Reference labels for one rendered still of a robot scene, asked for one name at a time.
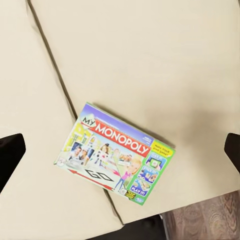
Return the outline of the board game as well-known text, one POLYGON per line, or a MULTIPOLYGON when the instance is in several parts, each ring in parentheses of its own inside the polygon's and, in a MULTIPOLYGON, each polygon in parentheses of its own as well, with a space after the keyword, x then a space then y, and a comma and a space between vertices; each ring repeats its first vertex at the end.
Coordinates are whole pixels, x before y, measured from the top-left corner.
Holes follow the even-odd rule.
POLYGON ((175 153, 87 101, 54 165, 144 205, 175 153))

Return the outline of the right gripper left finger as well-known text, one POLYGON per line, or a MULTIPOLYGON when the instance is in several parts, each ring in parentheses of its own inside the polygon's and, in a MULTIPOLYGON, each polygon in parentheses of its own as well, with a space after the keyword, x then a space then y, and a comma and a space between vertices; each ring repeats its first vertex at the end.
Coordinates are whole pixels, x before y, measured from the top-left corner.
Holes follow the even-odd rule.
POLYGON ((21 133, 0 138, 0 193, 26 152, 21 133))

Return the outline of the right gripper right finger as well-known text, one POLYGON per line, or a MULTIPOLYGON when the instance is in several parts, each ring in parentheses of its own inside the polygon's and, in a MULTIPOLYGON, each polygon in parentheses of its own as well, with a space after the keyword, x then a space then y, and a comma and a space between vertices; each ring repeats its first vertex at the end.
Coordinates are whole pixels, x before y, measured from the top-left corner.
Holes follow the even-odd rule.
POLYGON ((240 135, 228 133, 224 151, 240 173, 240 135))

